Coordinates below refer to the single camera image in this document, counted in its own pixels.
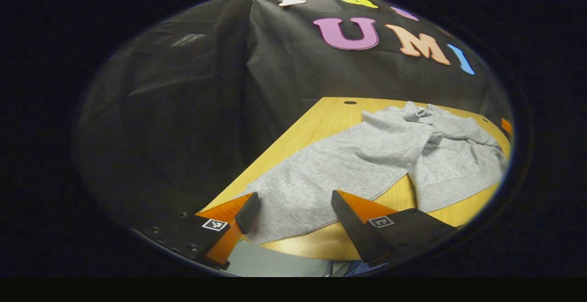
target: purple letter u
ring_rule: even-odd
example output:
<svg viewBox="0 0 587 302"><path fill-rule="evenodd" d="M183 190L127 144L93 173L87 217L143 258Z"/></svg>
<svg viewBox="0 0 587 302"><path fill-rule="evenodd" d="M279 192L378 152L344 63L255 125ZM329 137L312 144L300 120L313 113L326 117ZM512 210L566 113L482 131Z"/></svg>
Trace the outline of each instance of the purple letter u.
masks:
<svg viewBox="0 0 587 302"><path fill-rule="evenodd" d="M346 39L342 35L339 24L342 22L339 18L324 18L314 21L315 25L320 27L320 32L324 40L331 46L345 50L365 50L374 47L379 43L379 37L373 23L375 20L369 18L351 18L363 32L363 39Z"/></svg>

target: wooden table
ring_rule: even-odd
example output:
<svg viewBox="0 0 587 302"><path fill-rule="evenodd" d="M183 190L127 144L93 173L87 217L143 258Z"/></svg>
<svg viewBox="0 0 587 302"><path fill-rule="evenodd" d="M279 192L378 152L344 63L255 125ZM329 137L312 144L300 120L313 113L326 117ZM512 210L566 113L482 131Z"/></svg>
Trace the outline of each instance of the wooden table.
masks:
<svg viewBox="0 0 587 302"><path fill-rule="evenodd" d="M345 101L355 101L356 104L345 104ZM403 108L405 103L405 101L372 98L324 97L320 99L204 210L232 200L249 183L255 181L263 173L298 150L351 126L360 124L362 121L361 110L373 113L388 106ZM427 106L427 104L422 103L416 103L416 105ZM510 145L508 139L499 128L484 116L465 110L439 107L463 118L474 118L483 129L495 137L497 143L503 148L505 156L509 158ZM453 226L467 223L491 199L498 185L499 183L461 202L428 214ZM396 210L413 208L415 207L415 188L408 176L405 175L387 192L375 199L375 202ZM307 235L281 239L261 246L306 258L328 260L360 259L356 248L340 222L323 227Z"/></svg>

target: gray sweatshirt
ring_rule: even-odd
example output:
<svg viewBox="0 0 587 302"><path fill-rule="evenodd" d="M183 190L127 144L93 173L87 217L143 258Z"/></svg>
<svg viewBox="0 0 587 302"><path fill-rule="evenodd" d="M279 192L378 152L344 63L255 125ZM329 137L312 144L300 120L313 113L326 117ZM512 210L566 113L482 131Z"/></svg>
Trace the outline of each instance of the gray sweatshirt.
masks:
<svg viewBox="0 0 587 302"><path fill-rule="evenodd" d="M507 161L474 119L407 102L362 112L363 122L296 152L247 186L260 210L247 235L262 244L304 235L338 219L339 189L373 200L405 174L423 212L444 208L497 183Z"/></svg>

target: gray floor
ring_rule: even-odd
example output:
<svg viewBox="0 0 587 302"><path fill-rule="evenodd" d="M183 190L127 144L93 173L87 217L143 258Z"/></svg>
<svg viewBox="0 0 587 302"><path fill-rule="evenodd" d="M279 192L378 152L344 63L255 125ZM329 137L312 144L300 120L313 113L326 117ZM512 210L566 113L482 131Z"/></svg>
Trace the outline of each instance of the gray floor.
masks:
<svg viewBox="0 0 587 302"><path fill-rule="evenodd" d="M241 277L332 277L342 276L351 262L300 258L262 248L241 240L228 259L227 273Z"/></svg>

